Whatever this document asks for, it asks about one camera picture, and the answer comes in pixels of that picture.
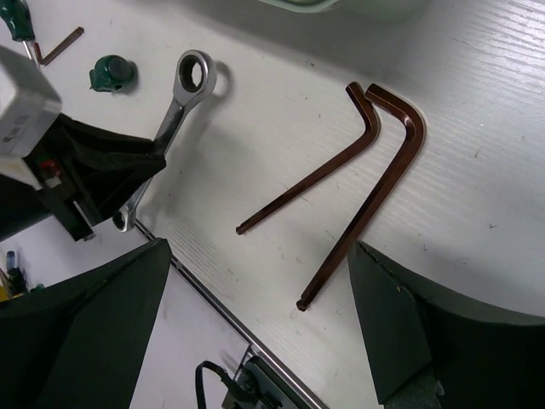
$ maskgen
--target white table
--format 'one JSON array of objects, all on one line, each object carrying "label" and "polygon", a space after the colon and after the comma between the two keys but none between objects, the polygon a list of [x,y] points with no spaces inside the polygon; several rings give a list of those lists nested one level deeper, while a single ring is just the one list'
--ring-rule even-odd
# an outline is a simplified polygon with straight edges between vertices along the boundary
[{"label": "white table", "polygon": [[[202,49],[222,63],[217,96],[184,126],[140,217],[331,407],[377,406],[346,263],[306,313],[295,301],[386,169],[401,125],[380,112],[367,153],[245,236],[235,227],[361,134],[344,93],[353,80],[393,90],[427,121],[420,156],[363,239],[454,290],[545,314],[545,6],[438,0],[381,24],[256,0],[29,3],[43,49],[85,27],[44,72],[64,112],[88,124],[151,138],[179,56]],[[132,95],[89,90],[106,54],[137,64]]]}]

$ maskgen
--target wire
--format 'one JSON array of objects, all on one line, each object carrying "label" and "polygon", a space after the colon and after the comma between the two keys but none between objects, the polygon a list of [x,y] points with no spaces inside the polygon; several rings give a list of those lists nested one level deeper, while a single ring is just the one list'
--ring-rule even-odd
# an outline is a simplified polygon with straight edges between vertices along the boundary
[{"label": "wire", "polygon": [[201,365],[195,369],[195,392],[197,394],[197,408],[206,409],[206,396],[204,395],[204,381],[203,381],[203,369],[208,369],[214,372],[225,386],[229,390],[232,397],[241,402],[257,403],[257,396],[246,392],[235,381],[233,381],[225,369],[221,366],[210,362],[204,361]]}]

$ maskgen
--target silver wrench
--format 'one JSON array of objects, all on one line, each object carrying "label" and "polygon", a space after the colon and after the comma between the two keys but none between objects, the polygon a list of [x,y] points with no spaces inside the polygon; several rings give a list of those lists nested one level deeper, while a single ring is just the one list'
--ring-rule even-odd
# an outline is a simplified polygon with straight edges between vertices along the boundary
[{"label": "silver wrench", "polygon": [[[195,66],[201,69],[198,84],[194,83],[192,76]],[[216,80],[217,67],[208,54],[191,49],[180,57],[174,80],[174,96],[153,140],[153,154],[166,155],[189,112],[214,92]],[[120,232],[128,232],[135,227],[136,208],[151,182],[152,179],[149,179],[140,186],[113,216],[113,223]]]}]

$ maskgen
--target hex key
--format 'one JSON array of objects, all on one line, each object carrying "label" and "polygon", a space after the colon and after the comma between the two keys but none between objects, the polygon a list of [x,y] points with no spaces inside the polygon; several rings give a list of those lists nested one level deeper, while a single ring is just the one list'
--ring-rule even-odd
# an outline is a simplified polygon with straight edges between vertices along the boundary
[{"label": "hex key", "polygon": [[317,168],[313,173],[294,185],[292,188],[278,196],[275,200],[255,213],[251,218],[237,227],[237,234],[246,233],[258,223],[265,220],[272,213],[287,205],[291,200],[303,194],[316,183],[329,176],[343,165],[350,162],[375,141],[380,123],[376,116],[375,109],[365,99],[364,91],[358,83],[351,83],[347,86],[347,93],[359,114],[365,122],[365,132],[349,147],[338,153],[334,158]]},{"label": "hex key", "polygon": [[405,139],[386,172],[384,172],[361,209],[356,213],[356,216],[302,293],[301,299],[296,304],[301,311],[308,308],[336,268],[339,267],[342,259],[347,255],[349,245],[364,231],[371,218],[379,210],[384,200],[392,192],[401,176],[418,154],[424,142],[426,132],[424,121],[415,108],[376,84],[372,84],[365,91],[365,98],[390,112],[401,121],[406,129]]}]

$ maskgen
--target green knob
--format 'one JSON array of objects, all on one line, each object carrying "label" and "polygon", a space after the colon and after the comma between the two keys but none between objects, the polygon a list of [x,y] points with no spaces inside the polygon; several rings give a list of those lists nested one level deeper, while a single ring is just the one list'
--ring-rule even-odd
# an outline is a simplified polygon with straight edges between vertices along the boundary
[{"label": "green knob", "polygon": [[135,78],[135,65],[119,55],[106,55],[89,72],[91,89],[114,92],[126,87]]},{"label": "green knob", "polygon": [[0,17],[11,32],[14,41],[34,41],[31,13],[21,0],[0,0]]}]

